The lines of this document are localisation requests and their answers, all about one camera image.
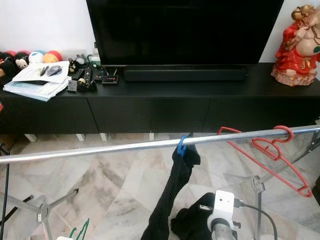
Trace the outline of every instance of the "marble floor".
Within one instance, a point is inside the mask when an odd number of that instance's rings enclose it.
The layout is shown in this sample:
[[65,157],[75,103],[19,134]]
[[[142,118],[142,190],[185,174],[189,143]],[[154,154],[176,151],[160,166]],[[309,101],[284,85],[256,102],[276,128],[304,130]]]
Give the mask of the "marble floor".
[[[176,139],[181,135],[156,134],[155,140]],[[283,144],[281,149],[285,156],[290,157],[306,146],[310,139],[309,134],[298,135],[293,141]],[[38,153],[148,140],[148,134],[113,134],[107,142],[102,142],[98,134],[87,135],[85,142],[79,142],[75,135],[39,135],[35,143],[21,139],[12,153]],[[264,164],[271,167],[276,164],[268,161],[248,142],[241,141],[239,144]],[[69,236],[74,227],[78,229],[74,234],[76,236],[89,218],[85,239],[138,240],[170,175],[174,149],[132,150],[11,164],[9,194],[21,200],[33,195],[31,203],[39,206],[44,201],[51,203],[79,188],[77,195],[50,213],[49,224],[54,239]],[[255,204],[251,179],[255,175],[263,176],[266,173],[263,169],[226,142],[199,144],[197,150],[201,164],[193,168],[189,183],[176,197],[169,219],[205,193],[214,193],[218,189],[233,192],[245,203]],[[296,164],[311,186],[319,176],[319,156],[320,148]],[[4,168],[0,175],[5,176]],[[289,170],[281,175],[299,185],[299,180]],[[3,190],[4,186],[5,178],[1,177],[0,188]],[[276,178],[266,182],[265,187],[263,209],[273,217],[279,239],[320,240],[320,207],[314,198],[302,197]],[[8,204],[7,212],[12,207]],[[239,240],[254,238],[256,213],[253,210],[235,208],[233,220],[242,224],[237,231]],[[261,231],[262,240],[273,239],[272,226],[264,217]],[[45,237],[42,226],[36,223],[36,215],[19,209],[6,222],[4,239],[42,240]],[[169,239],[179,238],[170,233]]]

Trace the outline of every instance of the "paper document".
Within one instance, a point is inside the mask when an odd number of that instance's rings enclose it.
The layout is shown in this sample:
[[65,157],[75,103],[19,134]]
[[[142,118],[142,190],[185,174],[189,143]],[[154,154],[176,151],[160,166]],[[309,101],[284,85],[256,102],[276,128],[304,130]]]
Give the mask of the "paper document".
[[70,79],[71,77],[67,76],[62,83],[48,82],[45,85],[11,81],[4,85],[3,90],[13,94],[47,102],[57,93],[65,89],[68,86],[68,81]]
[[[49,69],[53,66],[60,66],[62,68],[61,73],[48,76],[48,70],[43,76],[40,76],[40,72],[43,68],[49,66]],[[13,82],[22,81],[47,81],[51,83],[61,84],[66,79],[69,72],[69,61],[58,61],[52,63],[31,63],[28,67],[22,69],[13,79]]]

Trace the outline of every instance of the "white clamp device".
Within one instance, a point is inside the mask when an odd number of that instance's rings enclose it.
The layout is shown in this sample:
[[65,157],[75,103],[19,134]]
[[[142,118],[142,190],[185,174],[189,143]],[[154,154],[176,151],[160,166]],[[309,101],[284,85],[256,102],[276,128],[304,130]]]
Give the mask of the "white clamp device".
[[234,223],[235,195],[228,191],[217,190],[215,192],[214,207],[212,214],[208,217],[207,226],[212,232],[213,240],[233,240],[232,230]]

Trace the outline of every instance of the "white wall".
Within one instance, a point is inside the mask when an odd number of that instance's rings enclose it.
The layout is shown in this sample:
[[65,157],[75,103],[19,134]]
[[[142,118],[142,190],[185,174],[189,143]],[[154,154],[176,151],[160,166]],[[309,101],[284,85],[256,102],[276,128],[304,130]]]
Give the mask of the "white wall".
[[[260,62],[276,60],[283,31],[293,22],[291,12],[304,4],[318,6],[320,0],[284,0]],[[0,0],[2,51],[86,50],[91,53],[94,41],[86,0]]]
[[[264,51],[261,55],[261,63],[273,63],[277,60],[275,55],[281,45],[283,32],[289,25],[293,23],[291,13],[297,6],[302,6],[305,4],[311,4],[317,7],[318,5],[320,5],[320,0],[284,0],[279,16],[270,34],[269,40],[265,45]],[[320,79],[320,64],[317,63],[317,66],[317,78]]]

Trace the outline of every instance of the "stuffed toy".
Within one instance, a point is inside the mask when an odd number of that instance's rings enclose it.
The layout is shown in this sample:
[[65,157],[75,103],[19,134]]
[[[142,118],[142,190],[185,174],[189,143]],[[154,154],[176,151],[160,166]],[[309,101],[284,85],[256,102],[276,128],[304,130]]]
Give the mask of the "stuffed toy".
[[72,60],[69,58],[69,72],[74,73],[80,68],[80,63],[77,60]]
[[28,51],[18,51],[14,56],[14,62],[20,70],[29,66],[29,55],[30,52]]
[[7,84],[17,75],[18,69],[15,65],[16,53],[14,51],[0,52],[0,84]]
[[44,62],[46,64],[48,64],[48,63],[56,63],[56,62],[60,62],[60,61],[62,61],[62,56],[57,51],[51,50],[51,51],[48,51],[44,55]]
[[29,64],[37,64],[45,62],[45,52],[41,50],[33,51],[29,55]]
[[87,63],[87,59],[83,53],[81,55],[77,54],[75,61],[78,62],[80,65],[84,65]]

